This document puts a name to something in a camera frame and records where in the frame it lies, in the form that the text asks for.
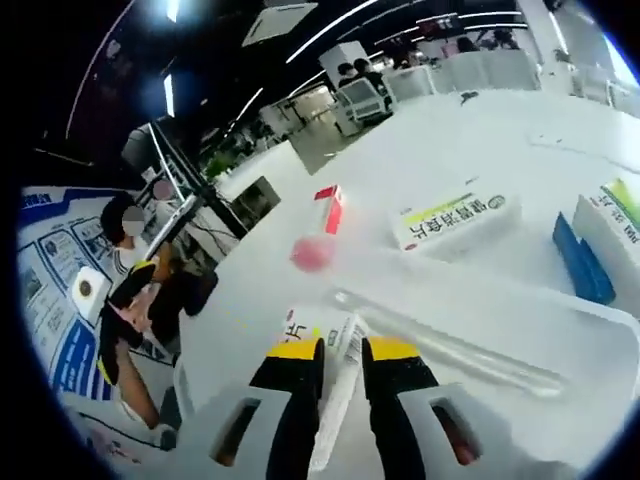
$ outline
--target white partition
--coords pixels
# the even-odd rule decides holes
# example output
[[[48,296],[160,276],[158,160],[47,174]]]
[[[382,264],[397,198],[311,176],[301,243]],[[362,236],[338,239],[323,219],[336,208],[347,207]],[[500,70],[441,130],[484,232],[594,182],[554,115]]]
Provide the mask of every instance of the white partition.
[[[396,103],[434,93],[426,66],[397,70],[386,75],[384,80],[391,98]]]
[[[611,105],[609,74],[600,69],[581,65],[574,76],[575,93],[603,105]]]
[[[491,88],[482,52],[459,53],[443,60],[442,63],[448,66],[457,91]]]
[[[540,80],[533,60],[523,50],[494,50],[477,53],[482,56],[491,88],[540,89]]]
[[[431,88],[434,93],[446,94],[455,91],[453,78],[451,77],[451,69],[447,63],[439,62],[437,65],[428,68]]]
[[[640,89],[611,82],[609,92],[613,108],[640,118]]]

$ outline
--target chair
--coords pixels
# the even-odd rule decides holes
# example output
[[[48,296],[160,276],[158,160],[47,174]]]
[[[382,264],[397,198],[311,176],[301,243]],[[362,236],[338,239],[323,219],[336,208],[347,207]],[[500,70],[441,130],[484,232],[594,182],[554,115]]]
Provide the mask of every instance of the chair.
[[[491,88],[540,90],[534,64],[523,50],[481,52]]]
[[[433,95],[434,92],[427,68],[420,66],[398,70],[383,78],[394,103]]]
[[[451,72],[453,85],[458,92],[491,88],[491,82],[483,65],[482,52],[459,53],[442,61]]]
[[[619,82],[610,82],[609,92],[613,108],[640,118],[640,90]]]
[[[384,99],[366,78],[360,78],[338,89],[338,93],[343,94],[349,100],[353,117],[357,122],[387,114]]]

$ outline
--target red and white box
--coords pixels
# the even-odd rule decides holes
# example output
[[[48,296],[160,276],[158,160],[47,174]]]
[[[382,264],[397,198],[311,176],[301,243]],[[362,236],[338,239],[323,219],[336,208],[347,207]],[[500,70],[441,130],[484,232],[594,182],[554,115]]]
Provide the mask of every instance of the red and white box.
[[[338,185],[323,188],[313,197],[309,227],[291,253],[291,261],[302,271],[313,273],[331,264],[335,244],[326,234],[338,233],[344,210],[344,197]]]
[[[323,188],[313,197],[313,211],[311,212],[311,226],[308,232],[311,235],[318,233],[338,233],[342,213],[344,209],[344,197],[339,185]]]

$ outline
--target ceiling light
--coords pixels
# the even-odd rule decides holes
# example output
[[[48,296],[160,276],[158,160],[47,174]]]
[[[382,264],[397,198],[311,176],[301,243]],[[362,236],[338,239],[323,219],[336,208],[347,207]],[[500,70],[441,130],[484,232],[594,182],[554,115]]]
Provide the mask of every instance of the ceiling light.
[[[377,1],[378,0],[367,0],[366,2],[358,5],[356,8],[354,8],[352,10],[349,10],[344,15],[336,18],[333,22],[331,22],[329,25],[327,25],[322,30],[320,30],[318,33],[316,33],[313,37],[311,37],[305,43],[303,43],[302,46],[300,48],[298,48],[298,50],[296,50],[295,52],[293,52],[291,54],[291,56],[287,59],[287,61],[285,63],[291,63],[293,61],[293,59],[295,59],[298,55],[300,55],[302,52],[304,52],[309,47],[309,45],[311,45],[313,42],[315,42],[318,38],[320,38],[322,35],[327,33],[333,27],[338,25],[340,22],[342,22],[346,18],[349,18],[351,15],[353,15],[355,13],[358,13],[360,10],[363,10],[363,9],[367,8],[369,5],[373,5]]]
[[[505,12],[484,12],[484,13],[469,13],[467,15],[459,15],[458,18],[474,18],[474,17],[491,17],[493,15],[522,15],[522,12],[505,11]]]
[[[180,0],[167,0],[167,17],[169,17],[169,20],[173,23],[176,23],[179,8]]]
[[[384,16],[386,16],[386,15],[388,15],[388,14],[390,14],[390,13],[397,12],[398,10],[401,10],[401,9],[403,9],[403,8],[406,8],[406,7],[411,7],[411,6],[415,5],[416,3],[420,3],[420,2],[424,2],[424,1],[425,1],[425,0],[416,0],[415,2],[409,2],[409,3],[405,3],[404,5],[400,5],[400,6],[398,6],[398,7],[390,8],[389,10],[387,10],[387,11],[385,11],[385,12],[382,12],[381,14],[376,15],[375,17],[370,18],[370,19],[369,19],[369,20],[367,20],[366,22],[363,22],[363,23],[362,23],[362,26],[364,26],[364,25],[368,25],[368,24],[370,24],[370,23],[373,23],[373,22],[375,22],[376,20],[379,20],[379,19],[381,19],[382,17],[384,17]]]
[[[465,30],[480,30],[482,28],[527,28],[526,23],[488,23],[486,25],[473,25],[464,27]]]
[[[174,117],[173,85],[171,84],[171,75],[167,75],[164,79],[164,98],[167,102],[167,114],[171,117]]]
[[[324,70],[322,70],[320,73],[318,73],[317,75],[314,75],[313,77],[311,77],[309,80],[307,80],[306,82],[304,82],[302,85],[300,85],[298,88],[296,88],[295,90],[293,90],[289,95],[287,95],[287,98],[291,98],[293,97],[296,93],[298,93],[300,90],[302,90],[304,87],[306,87],[307,85],[309,85],[311,82],[313,82],[316,78],[318,78],[320,75],[322,75],[324,73]]]
[[[348,32],[343,33],[342,35],[340,35],[340,36],[338,37],[338,40],[342,40],[344,37],[346,37],[346,36],[348,36],[348,35],[351,35],[351,34],[352,34],[353,32],[355,32],[356,30],[360,30],[360,25],[358,25],[358,26],[356,26],[356,27],[353,27],[353,28],[352,28],[351,30],[349,30]]]
[[[235,123],[240,120],[240,117],[242,115],[244,115],[244,112],[247,111],[247,108],[249,108],[249,106],[253,103],[253,101],[258,98],[258,95],[260,95],[262,93],[262,90],[264,90],[264,88],[260,88],[260,90],[258,90],[256,93],[253,94],[253,97],[251,97],[249,99],[249,101],[247,102],[247,104],[243,107],[243,109],[240,111],[240,113],[238,114],[238,116],[236,117],[235,122],[233,122],[233,124],[235,125]]]
[[[435,17],[428,17],[428,18],[422,18],[420,20],[416,20],[416,23],[430,22],[431,20],[440,20],[441,18],[455,17],[456,15],[458,15],[456,12],[445,13],[444,15],[436,15]]]

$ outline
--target poster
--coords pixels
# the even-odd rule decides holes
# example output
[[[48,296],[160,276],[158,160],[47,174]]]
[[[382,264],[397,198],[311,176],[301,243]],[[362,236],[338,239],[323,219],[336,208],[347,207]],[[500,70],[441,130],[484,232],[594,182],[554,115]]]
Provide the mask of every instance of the poster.
[[[54,391],[97,400],[112,396],[96,365],[99,319],[82,318],[69,290],[85,265],[114,280],[112,247],[102,234],[99,215],[115,193],[33,187],[23,191],[19,217],[20,301],[36,354]],[[139,355],[159,360],[153,347],[151,351],[144,347]],[[162,359],[163,369],[168,361]],[[148,377],[156,373],[153,368],[147,370]]]
[[[84,246],[93,261],[100,267],[102,273],[110,276],[113,268],[113,249],[109,240],[102,233],[100,218],[92,217],[75,222],[71,226],[76,239]]]

